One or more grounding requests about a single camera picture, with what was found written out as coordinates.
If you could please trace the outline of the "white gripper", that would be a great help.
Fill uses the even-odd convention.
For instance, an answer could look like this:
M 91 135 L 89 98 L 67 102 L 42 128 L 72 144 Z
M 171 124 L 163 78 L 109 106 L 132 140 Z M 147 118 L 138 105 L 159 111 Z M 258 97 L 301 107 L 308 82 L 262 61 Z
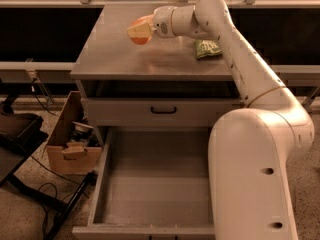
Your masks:
M 142 16 L 143 21 L 133 22 L 127 29 L 130 38 L 151 38 L 153 35 L 152 22 L 156 34 L 161 38 L 174 38 L 172 16 L 174 6 L 162 6 L 155 9 L 154 14 Z

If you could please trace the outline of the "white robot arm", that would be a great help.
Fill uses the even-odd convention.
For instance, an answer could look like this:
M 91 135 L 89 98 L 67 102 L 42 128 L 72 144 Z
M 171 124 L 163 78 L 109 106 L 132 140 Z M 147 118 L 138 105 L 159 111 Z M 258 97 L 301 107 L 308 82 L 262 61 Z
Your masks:
M 305 154 L 314 124 L 235 27 L 224 0 L 160 7 L 127 29 L 136 44 L 188 36 L 214 40 L 244 106 L 212 128 L 208 166 L 216 240 L 298 240 L 287 163 Z

